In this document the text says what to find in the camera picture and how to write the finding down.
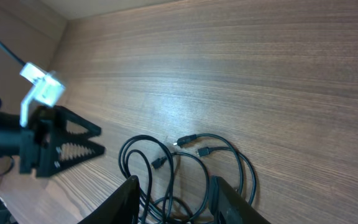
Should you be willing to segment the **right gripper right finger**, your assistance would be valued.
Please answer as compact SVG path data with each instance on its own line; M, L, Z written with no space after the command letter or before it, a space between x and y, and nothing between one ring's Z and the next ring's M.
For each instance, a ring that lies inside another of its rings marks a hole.
M210 179L208 204L214 224L270 224L219 176Z

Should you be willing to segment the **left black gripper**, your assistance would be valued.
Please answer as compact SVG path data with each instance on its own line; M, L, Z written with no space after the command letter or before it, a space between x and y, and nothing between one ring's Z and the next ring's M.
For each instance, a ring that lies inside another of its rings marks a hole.
M67 123L85 128L83 133L67 130ZM56 130L64 143L54 142ZM39 106L21 129L20 174L35 171L37 178L52 177L82 162L102 156L106 148L88 139L100 136L101 128L63 106Z

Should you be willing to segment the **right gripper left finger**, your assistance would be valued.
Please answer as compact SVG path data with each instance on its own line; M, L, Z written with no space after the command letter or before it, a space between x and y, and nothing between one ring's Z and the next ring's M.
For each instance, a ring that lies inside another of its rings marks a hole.
M139 201L139 179L132 175L78 224L135 224L139 219Z

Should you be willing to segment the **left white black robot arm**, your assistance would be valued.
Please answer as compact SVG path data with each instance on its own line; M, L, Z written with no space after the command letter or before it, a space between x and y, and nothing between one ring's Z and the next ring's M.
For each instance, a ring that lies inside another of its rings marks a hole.
M91 141L100 135L99 126L63 106L39 106L24 128L18 115L0 111L0 158L19 156L21 174L51 177L102 156L106 148Z

